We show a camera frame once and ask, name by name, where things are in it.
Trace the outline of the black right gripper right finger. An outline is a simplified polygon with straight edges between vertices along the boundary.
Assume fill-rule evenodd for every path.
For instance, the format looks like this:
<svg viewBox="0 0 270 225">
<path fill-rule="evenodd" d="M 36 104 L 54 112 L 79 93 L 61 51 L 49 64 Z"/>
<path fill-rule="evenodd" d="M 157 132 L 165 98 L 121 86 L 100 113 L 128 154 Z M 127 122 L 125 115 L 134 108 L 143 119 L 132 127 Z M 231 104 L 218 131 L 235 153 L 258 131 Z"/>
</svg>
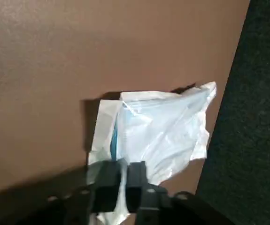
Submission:
<svg viewBox="0 0 270 225">
<path fill-rule="evenodd" d="M 126 205 L 135 214 L 136 225 L 165 225 L 172 205 L 167 189 L 149 183 L 144 161 L 133 162 L 127 168 Z"/>
</svg>

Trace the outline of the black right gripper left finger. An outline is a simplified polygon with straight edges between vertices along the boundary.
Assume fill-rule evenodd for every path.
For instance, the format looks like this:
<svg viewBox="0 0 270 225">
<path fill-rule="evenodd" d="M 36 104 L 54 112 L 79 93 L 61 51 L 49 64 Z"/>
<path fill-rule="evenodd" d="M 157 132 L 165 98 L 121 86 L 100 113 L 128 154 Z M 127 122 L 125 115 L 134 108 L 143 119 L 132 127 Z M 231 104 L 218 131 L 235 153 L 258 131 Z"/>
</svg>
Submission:
<svg viewBox="0 0 270 225">
<path fill-rule="evenodd" d="M 48 207 L 48 225 L 88 225 L 91 215 L 112 212 L 116 207 L 121 167 L 116 161 L 101 161 L 53 178 Z"/>
</svg>

